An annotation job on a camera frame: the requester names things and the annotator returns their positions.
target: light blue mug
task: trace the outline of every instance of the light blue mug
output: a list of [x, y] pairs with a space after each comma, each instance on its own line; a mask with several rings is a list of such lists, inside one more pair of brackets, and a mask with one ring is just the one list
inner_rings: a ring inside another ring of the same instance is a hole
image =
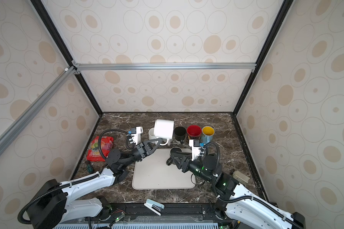
[[204, 145], [212, 141], [214, 132], [215, 131], [211, 126], [204, 126], [202, 128], [201, 139]]

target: dark green object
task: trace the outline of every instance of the dark green object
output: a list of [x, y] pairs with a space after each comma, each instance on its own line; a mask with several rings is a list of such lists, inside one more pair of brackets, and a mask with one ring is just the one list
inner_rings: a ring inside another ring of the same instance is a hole
[[92, 174], [93, 173], [93, 167], [91, 165], [91, 162], [86, 160], [85, 163], [87, 164], [87, 170], [88, 170], [89, 174]]

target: black mug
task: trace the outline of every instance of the black mug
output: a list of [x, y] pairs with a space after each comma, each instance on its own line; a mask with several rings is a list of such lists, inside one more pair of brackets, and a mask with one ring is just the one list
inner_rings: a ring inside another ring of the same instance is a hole
[[174, 133], [174, 139], [176, 140], [176, 142], [179, 144], [183, 144], [187, 135], [186, 129], [182, 126], [178, 126], [174, 129], [173, 133]]

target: silver horizontal bar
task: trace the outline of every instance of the silver horizontal bar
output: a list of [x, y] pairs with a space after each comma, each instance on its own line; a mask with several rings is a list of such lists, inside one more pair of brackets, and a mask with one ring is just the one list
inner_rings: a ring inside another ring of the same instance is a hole
[[38, 112], [53, 97], [57, 90], [65, 83], [70, 75], [74, 74], [74, 67], [69, 67], [68, 71], [64, 71], [62, 75], [55, 79], [52, 84], [23, 112], [23, 114], [13, 122], [13, 124], [5, 130], [0, 136], [0, 155], [6, 148], [13, 143], [15, 138], [22, 130], [32, 121]]
[[76, 64], [78, 70], [160, 70], [160, 69], [255, 69], [254, 62], [240, 63], [140, 63], [140, 64]]

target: beige tray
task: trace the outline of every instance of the beige tray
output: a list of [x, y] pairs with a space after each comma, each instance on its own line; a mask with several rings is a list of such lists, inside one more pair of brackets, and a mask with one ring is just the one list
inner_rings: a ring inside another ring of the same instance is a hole
[[176, 165], [167, 166], [170, 149], [157, 149], [152, 155], [135, 163], [132, 187], [134, 189], [188, 189], [195, 185], [195, 176], [192, 172], [183, 173]]

